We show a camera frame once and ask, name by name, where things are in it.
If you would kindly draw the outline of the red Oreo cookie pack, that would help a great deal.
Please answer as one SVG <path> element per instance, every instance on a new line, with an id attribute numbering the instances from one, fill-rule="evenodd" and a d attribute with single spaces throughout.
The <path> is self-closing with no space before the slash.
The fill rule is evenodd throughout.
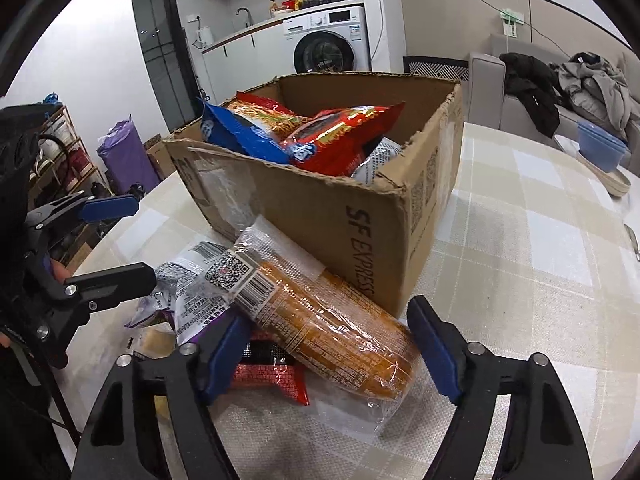
<path id="1" fill-rule="evenodd" d="M 324 110 L 292 132 L 281 146 L 298 169 L 349 176 L 364 161 L 366 146 L 385 136 L 404 108 L 401 102 Z"/>

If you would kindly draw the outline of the red silver snack bag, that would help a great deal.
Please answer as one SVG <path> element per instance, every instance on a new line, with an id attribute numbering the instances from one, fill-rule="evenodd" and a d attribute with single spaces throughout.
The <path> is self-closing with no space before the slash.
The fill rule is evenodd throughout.
<path id="1" fill-rule="evenodd" d="M 363 184 L 371 184 L 378 170 L 395 158 L 402 146 L 389 138 L 382 138 L 376 148 L 354 170 L 352 178 Z"/>

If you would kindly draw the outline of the orange bread loaf bag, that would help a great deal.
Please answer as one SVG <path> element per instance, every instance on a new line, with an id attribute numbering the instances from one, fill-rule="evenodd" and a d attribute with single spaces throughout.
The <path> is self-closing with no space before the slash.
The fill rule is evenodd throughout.
<path id="1" fill-rule="evenodd" d="M 405 400 L 419 361 L 408 327 L 264 217 L 209 259 L 198 280 L 334 385 L 334 402 L 372 430 Z"/>

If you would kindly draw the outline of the black jacket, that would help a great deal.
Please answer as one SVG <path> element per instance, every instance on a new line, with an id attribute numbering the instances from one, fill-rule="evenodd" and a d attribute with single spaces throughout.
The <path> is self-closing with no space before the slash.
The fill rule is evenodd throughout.
<path id="1" fill-rule="evenodd" d="M 564 105 L 567 98 L 558 74 L 528 54 L 501 53 L 499 60 L 506 66 L 504 93 L 517 98 L 537 131 L 551 139 L 560 125 L 558 105 Z"/>

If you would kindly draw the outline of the blue snack pack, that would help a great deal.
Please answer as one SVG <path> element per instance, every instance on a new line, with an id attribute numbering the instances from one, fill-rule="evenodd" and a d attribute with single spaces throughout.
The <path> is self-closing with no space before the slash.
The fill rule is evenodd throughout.
<path id="1" fill-rule="evenodd" d="M 203 140 L 226 150 L 287 165 L 290 158 L 265 130 L 228 108 L 204 103 L 201 120 Z"/>

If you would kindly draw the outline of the cracker sandwich pack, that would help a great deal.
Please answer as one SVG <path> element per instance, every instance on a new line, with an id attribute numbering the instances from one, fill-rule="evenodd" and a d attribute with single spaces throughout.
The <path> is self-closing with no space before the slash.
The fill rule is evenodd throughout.
<path id="1" fill-rule="evenodd" d="M 163 359 L 176 348 L 176 336 L 168 325 L 154 325 L 137 330 L 129 350 L 145 359 Z"/>

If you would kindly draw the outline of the small cardboard box on floor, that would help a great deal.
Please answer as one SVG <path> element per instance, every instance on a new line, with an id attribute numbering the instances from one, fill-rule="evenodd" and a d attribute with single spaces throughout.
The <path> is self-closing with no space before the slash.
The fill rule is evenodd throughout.
<path id="1" fill-rule="evenodd" d="M 157 134 L 151 139 L 143 142 L 146 154 L 148 154 L 150 162 L 160 180 L 165 180 L 175 170 L 176 167 L 172 161 L 162 137 Z"/>

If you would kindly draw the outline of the grey sofa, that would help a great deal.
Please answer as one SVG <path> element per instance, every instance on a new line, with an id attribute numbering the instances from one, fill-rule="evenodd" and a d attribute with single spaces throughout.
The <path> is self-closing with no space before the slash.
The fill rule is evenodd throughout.
<path id="1" fill-rule="evenodd" d="M 553 146 L 556 136 L 576 141 L 577 114 L 556 71 L 570 59 L 521 40 L 492 35 L 489 53 L 469 55 L 466 120 Z"/>

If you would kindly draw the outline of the white washing machine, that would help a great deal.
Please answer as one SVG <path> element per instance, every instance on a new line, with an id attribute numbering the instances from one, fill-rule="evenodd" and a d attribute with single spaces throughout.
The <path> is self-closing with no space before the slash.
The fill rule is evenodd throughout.
<path id="1" fill-rule="evenodd" d="M 362 4 L 296 15 L 283 22 L 283 32 L 296 74 L 371 70 Z"/>

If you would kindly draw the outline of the shoe rack with shoes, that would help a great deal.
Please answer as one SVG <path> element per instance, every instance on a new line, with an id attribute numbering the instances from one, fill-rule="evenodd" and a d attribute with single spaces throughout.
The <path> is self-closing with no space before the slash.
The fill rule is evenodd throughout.
<path id="1" fill-rule="evenodd" d="M 111 195 L 104 174 L 92 161 L 72 116 L 55 93 L 43 101 L 53 106 L 39 129 L 39 153 L 29 176 L 29 208 L 35 209 L 68 194 Z"/>

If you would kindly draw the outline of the noodle stick snack bag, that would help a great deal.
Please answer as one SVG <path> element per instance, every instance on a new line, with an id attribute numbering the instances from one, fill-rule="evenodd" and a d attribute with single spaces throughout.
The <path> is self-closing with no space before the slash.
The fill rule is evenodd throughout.
<path id="1" fill-rule="evenodd" d="M 311 118 L 300 116 L 276 100 L 238 92 L 225 106 L 227 110 L 256 126 L 280 143 Z"/>

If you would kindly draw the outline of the red black wafer pack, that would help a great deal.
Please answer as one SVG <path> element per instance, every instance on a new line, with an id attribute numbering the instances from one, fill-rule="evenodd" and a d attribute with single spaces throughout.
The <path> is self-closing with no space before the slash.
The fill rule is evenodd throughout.
<path id="1" fill-rule="evenodd" d="M 305 367 L 266 333 L 254 330 L 232 376 L 235 389 L 277 388 L 288 400 L 308 406 Z"/>

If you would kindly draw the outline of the grey clothes pile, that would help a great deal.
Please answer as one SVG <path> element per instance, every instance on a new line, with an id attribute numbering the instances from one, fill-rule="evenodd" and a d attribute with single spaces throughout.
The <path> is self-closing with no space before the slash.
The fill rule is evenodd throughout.
<path id="1" fill-rule="evenodd" d="M 629 126 L 639 125 L 639 103 L 621 70 L 591 52 L 577 53 L 553 70 L 577 115 L 628 143 Z"/>

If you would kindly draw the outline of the purple silver snack bag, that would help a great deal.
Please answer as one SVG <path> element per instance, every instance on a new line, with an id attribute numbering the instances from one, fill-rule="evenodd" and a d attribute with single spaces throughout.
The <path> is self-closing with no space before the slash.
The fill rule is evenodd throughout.
<path id="1" fill-rule="evenodd" d="M 194 340 L 229 309 L 224 297 L 204 281 L 205 271 L 225 250 L 224 245 L 200 240 L 158 266 L 154 289 L 138 301 L 136 312 L 125 326 L 138 328 L 167 321 L 178 346 Z"/>

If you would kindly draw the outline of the metal tea infuser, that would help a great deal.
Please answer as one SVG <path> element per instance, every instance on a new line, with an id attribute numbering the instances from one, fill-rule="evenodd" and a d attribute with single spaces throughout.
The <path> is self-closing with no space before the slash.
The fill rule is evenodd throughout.
<path id="1" fill-rule="evenodd" d="M 625 231 L 629 237 L 630 240 L 630 244 L 631 244 L 631 248 L 634 251 L 634 256 L 636 257 L 636 260 L 639 262 L 640 261 L 640 246 L 638 243 L 638 238 L 636 233 L 634 232 L 633 229 L 631 229 L 631 226 L 628 226 L 628 224 L 624 224 L 624 228 Z"/>

